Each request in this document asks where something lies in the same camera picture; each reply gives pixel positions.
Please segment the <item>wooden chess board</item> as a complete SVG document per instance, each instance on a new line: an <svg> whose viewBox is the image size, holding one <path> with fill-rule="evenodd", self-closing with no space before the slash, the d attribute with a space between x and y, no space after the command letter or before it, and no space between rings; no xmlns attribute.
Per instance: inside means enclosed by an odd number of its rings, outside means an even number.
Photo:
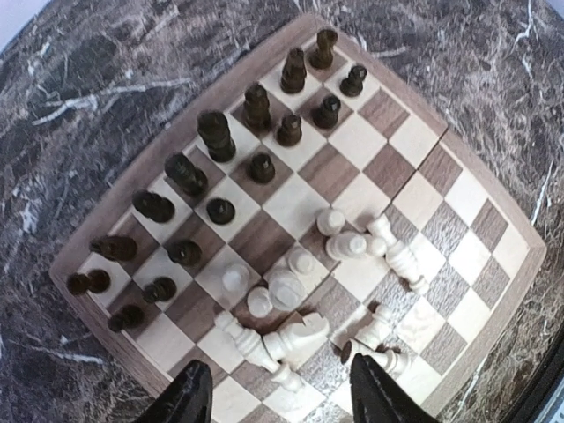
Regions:
<svg viewBox="0 0 564 423"><path fill-rule="evenodd" d="M159 395L192 360L213 375L215 422L346 422L339 351L364 327L402 353L405 392L438 414L516 312L546 246L485 163L401 78L338 35L330 68L279 85L291 48L310 54L322 18L274 33L156 137L71 236L49 274L97 339ZM236 147L212 160L197 117L218 110ZM191 197L167 177L180 152L207 176ZM316 226L367 237L370 257L336 261ZM67 278L106 271L103 293ZM292 272L307 295L293 311L249 313L247 296ZM305 362L275 361L263 335L319 313L327 340Z"/></svg>

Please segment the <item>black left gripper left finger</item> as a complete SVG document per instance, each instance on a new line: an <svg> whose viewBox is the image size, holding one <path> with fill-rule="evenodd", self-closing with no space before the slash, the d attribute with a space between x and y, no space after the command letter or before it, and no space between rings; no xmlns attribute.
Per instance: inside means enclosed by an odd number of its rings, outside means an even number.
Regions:
<svg viewBox="0 0 564 423"><path fill-rule="evenodd" d="M192 360L140 415L140 423L210 423L212 372Z"/></svg>

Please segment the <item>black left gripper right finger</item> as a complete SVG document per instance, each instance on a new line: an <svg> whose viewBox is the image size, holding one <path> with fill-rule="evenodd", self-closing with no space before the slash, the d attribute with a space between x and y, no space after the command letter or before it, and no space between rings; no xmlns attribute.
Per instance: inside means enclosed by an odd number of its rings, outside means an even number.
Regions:
<svg viewBox="0 0 564 423"><path fill-rule="evenodd" d="M354 356L350 383L355 423L434 423L371 356Z"/></svg>

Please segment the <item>white chess knight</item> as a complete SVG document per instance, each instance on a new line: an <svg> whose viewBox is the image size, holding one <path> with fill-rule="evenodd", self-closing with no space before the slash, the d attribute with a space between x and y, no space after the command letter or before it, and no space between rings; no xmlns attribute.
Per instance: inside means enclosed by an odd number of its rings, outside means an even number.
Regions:
<svg viewBox="0 0 564 423"><path fill-rule="evenodd" d="M327 340L330 322L319 313L310 313L300 322L263 335L263 344L275 361L305 362Z"/></svg>

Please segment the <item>white chess pawn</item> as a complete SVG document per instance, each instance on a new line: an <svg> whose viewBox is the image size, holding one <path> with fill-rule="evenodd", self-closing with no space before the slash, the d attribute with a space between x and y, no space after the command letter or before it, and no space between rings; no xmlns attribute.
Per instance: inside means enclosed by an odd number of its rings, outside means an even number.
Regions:
<svg viewBox="0 0 564 423"><path fill-rule="evenodd" d="M264 286L254 287L248 293L247 306L255 318L265 318L273 309L269 290Z"/></svg>
<svg viewBox="0 0 564 423"><path fill-rule="evenodd" d="M316 226L323 236L339 234L345 226L345 215L337 209L328 208L321 211L316 218Z"/></svg>

